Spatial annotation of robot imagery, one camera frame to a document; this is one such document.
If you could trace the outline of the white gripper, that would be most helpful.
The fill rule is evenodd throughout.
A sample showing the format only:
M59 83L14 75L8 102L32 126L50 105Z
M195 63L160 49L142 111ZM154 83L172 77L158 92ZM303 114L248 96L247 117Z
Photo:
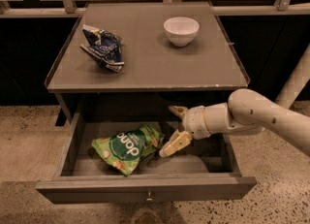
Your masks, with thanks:
M185 131L176 130L170 139L160 149L159 155L163 158L175 154L190 144L192 137L195 140L209 138L211 133L207 129L205 120L205 107L198 106L188 109L183 106L168 106L168 109L178 118L182 119Z

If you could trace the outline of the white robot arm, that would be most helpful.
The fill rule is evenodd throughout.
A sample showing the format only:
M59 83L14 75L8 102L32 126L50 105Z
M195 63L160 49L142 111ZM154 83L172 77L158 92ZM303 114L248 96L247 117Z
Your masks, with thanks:
M170 106L182 121L182 131L175 131L161 148L169 157L192 140L213 134L251 135L268 129L304 154L310 154L310 117L290 109L310 80L310 47L303 53L277 99L272 102L250 89L234 91L226 103L191 109Z

